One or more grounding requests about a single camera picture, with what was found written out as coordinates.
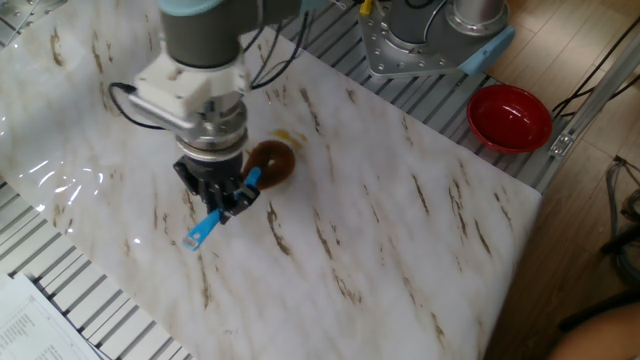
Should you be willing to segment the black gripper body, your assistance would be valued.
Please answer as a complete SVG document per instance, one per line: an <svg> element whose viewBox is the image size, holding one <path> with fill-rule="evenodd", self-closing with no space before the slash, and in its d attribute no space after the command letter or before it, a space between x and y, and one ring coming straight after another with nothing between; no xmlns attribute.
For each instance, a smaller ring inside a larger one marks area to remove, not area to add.
<svg viewBox="0 0 640 360"><path fill-rule="evenodd" d="M236 190L243 180L243 155L215 162L205 162L182 156L182 181L193 194L200 196L204 190L215 185L221 190Z"/></svg>

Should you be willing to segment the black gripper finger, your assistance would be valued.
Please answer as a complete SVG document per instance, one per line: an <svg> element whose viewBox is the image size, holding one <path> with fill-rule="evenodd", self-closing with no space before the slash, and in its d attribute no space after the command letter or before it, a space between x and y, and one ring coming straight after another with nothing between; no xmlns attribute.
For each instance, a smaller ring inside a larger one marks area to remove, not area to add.
<svg viewBox="0 0 640 360"><path fill-rule="evenodd" d="M243 185L233 193L224 194L219 206L220 224L226 224L232 217L239 215L253 205L260 190L251 185Z"/></svg>
<svg viewBox="0 0 640 360"><path fill-rule="evenodd" d="M207 213L219 208L215 199L217 178L209 163L194 159L179 159L173 168L192 195L197 195L205 204Z"/></svg>

